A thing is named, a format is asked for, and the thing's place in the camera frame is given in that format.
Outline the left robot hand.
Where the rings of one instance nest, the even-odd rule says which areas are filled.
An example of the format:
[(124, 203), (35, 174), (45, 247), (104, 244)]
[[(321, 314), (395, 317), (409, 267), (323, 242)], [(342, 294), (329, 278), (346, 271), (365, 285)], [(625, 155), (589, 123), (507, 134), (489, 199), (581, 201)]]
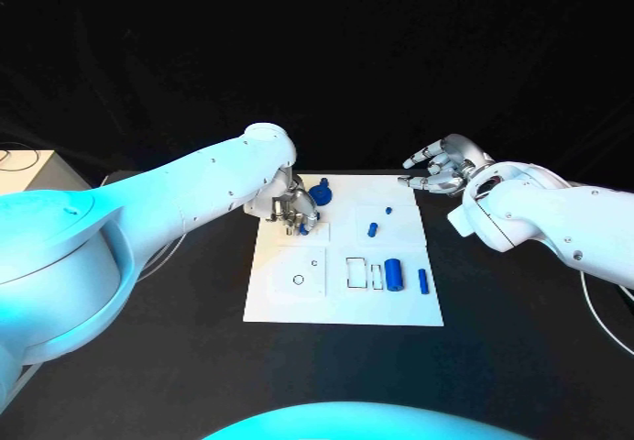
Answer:
[(270, 221), (284, 224), (287, 236), (307, 235), (318, 222), (317, 203), (291, 168), (277, 170), (267, 191), (271, 199)]

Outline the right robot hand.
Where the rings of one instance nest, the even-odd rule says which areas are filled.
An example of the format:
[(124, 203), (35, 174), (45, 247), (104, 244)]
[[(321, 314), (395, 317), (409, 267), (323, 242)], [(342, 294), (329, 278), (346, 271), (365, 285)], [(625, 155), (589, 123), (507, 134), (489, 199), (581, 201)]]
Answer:
[(409, 170), (422, 163), (429, 175), (401, 176), (398, 183), (412, 190), (457, 197), (474, 176), (496, 161), (467, 137), (450, 134), (412, 154), (404, 168)]

